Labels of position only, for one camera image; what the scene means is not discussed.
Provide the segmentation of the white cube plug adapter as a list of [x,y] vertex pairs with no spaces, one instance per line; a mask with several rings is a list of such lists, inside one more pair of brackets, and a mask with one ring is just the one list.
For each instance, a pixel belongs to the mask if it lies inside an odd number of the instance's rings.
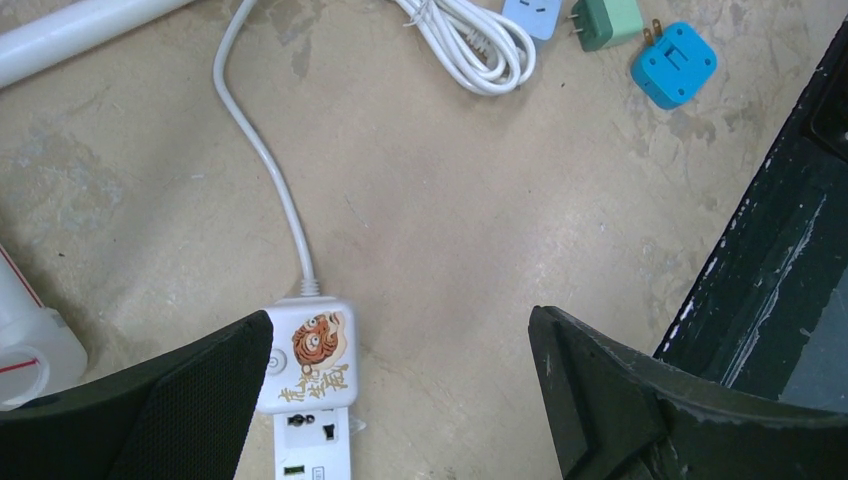
[[359,379],[352,305],[329,296],[298,297],[264,312],[273,339],[256,409],[275,415],[353,405]]

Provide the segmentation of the white USB power strip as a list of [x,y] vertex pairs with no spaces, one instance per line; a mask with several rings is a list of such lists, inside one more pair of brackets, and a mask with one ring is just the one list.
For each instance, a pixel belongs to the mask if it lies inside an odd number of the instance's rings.
[[352,479],[348,407],[273,416],[274,478]]

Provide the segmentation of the green plug adapter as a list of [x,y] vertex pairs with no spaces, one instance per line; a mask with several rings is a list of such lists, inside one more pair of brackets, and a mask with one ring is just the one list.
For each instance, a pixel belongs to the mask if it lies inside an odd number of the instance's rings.
[[578,0],[567,18],[584,52],[627,43],[644,27],[637,0]]

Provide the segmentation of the light blue power strip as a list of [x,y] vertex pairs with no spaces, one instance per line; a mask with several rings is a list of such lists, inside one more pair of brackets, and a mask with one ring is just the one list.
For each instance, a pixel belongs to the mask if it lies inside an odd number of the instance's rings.
[[562,4],[562,0],[505,0],[501,14],[534,40],[547,42],[556,30]]

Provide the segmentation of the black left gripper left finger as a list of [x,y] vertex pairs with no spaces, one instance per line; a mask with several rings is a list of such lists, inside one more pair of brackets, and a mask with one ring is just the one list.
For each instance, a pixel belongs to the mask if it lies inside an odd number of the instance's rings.
[[1,415],[4,479],[231,479],[273,340],[257,311]]

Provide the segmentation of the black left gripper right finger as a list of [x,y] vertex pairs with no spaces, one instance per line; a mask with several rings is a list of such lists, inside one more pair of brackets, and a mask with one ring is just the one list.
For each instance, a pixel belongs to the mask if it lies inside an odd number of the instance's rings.
[[847,417],[732,390],[554,306],[529,341],[566,479],[843,479]]

